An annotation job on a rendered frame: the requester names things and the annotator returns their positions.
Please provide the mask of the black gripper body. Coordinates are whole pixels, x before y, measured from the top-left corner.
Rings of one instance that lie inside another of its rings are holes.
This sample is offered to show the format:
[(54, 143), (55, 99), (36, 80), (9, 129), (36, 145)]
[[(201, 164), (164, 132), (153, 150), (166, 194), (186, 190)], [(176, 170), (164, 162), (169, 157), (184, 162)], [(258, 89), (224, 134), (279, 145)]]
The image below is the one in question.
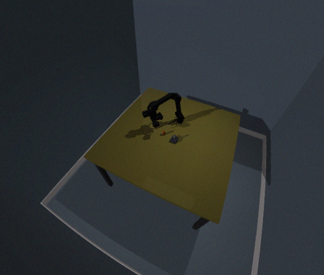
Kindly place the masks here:
[(153, 124), (153, 127), (159, 126), (159, 122), (157, 122), (157, 114), (155, 116), (150, 115), (150, 117), (151, 117), (151, 120), (154, 121), (152, 123)]

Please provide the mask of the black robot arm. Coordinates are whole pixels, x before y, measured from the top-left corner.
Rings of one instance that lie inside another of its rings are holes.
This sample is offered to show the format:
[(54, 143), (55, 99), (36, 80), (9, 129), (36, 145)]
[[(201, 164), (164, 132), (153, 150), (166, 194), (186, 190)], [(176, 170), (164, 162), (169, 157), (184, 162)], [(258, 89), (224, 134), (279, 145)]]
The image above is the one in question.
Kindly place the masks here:
[(143, 117), (145, 118), (150, 115), (155, 116), (157, 114), (157, 120), (162, 120), (163, 115), (160, 112), (156, 113), (156, 110), (158, 110), (158, 107), (160, 106), (160, 104), (166, 102), (169, 99), (175, 100), (175, 102), (176, 102), (175, 115), (178, 117), (177, 123), (182, 124), (183, 120), (185, 119), (185, 117), (183, 116), (183, 114), (181, 112), (181, 105), (180, 105), (180, 101), (182, 100), (182, 97), (177, 93), (168, 93), (167, 95), (163, 96), (162, 98), (160, 98), (156, 101), (150, 102), (147, 107), (148, 110), (142, 112)]

